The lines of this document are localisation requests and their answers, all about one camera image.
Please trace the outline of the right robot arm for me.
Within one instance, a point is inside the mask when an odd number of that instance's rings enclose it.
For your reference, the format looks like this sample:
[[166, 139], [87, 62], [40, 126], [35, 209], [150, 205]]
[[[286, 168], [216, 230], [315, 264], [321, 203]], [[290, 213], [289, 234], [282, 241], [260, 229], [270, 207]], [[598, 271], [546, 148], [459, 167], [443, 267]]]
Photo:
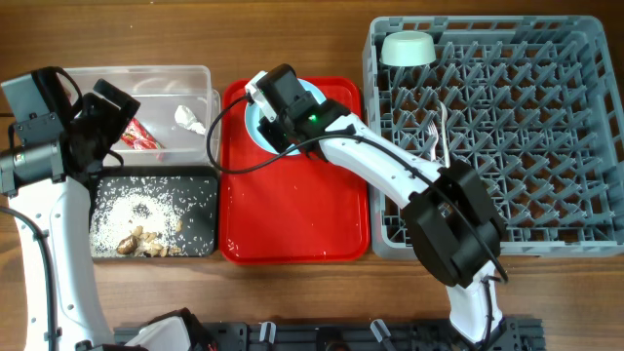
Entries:
[[407, 152], [342, 103], [318, 101], [288, 64], [257, 73], [245, 97], [259, 108], [258, 132], [279, 156], [312, 153], [399, 207], [416, 257], [447, 289], [451, 325], [488, 347], [502, 320], [493, 284], [508, 279], [498, 260], [505, 222], [477, 171], [461, 160], [443, 166]]

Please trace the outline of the white plastic spoon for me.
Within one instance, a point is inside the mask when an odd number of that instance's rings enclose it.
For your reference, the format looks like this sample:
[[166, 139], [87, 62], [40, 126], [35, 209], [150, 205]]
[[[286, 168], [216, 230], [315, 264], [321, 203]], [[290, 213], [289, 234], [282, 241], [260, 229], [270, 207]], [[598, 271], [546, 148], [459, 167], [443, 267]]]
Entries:
[[441, 110], [443, 155], [444, 155], [445, 168], [448, 168], [450, 166], [449, 141], [448, 141], [448, 130], [447, 130], [447, 121], [448, 121], [449, 113], [448, 113], [448, 109], [442, 102], [440, 102], [440, 110]]

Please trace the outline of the white plastic fork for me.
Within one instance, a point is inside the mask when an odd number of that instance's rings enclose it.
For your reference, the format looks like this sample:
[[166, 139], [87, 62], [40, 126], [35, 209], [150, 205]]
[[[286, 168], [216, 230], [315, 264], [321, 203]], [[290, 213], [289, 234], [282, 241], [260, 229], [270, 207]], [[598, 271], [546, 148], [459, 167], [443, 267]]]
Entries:
[[438, 145], [440, 135], [434, 121], [429, 123], [427, 132], [428, 136], [432, 139], [432, 143], [429, 148], [429, 157], [431, 161], [435, 161], [437, 159], [436, 147]]

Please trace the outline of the pale green bowl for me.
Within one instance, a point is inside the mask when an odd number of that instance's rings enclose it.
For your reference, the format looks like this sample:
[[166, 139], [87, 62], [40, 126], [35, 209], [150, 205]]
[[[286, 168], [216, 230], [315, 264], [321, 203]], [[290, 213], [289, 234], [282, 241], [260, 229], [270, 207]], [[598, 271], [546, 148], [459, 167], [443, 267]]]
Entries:
[[421, 31], [400, 31], [388, 35], [380, 61], [390, 66], [420, 66], [437, 58], [433, 37]]

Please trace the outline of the white napkin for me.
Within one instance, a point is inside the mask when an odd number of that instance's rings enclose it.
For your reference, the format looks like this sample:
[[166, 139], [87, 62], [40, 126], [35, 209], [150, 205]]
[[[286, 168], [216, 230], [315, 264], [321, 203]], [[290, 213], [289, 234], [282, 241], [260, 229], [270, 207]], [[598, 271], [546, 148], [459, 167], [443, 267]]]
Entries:
[[206, 127], [199, 121], [194, 112], [185, 105], [179, 105], [175, 111], [176, 123], [187, 131], [198, 135], [206, 133]]

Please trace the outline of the red strawberry snack wrapper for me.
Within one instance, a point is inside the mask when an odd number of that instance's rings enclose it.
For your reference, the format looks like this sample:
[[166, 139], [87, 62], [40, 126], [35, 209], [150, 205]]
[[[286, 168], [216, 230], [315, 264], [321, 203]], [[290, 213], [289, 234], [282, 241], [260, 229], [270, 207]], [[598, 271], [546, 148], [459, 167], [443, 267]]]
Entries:
[[156, 165], [164, 161], [164, 146], [136, 118], [122, 133], [119, 149], [133, 165]]

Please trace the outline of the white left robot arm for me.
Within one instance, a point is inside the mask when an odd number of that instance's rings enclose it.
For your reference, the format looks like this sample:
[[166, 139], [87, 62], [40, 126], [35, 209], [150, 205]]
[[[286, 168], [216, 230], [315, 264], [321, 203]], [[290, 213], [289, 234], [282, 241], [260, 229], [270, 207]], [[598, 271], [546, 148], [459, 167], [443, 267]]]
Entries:
[[71, 76], [47, 66], [2, 83], [16, 118], [1, 153], [1, 211], [19, 231], [28, 350], [91, 350], [114, 341], [90, 252], [89, 182], [140, 103], [103, 79], [70, 97]]

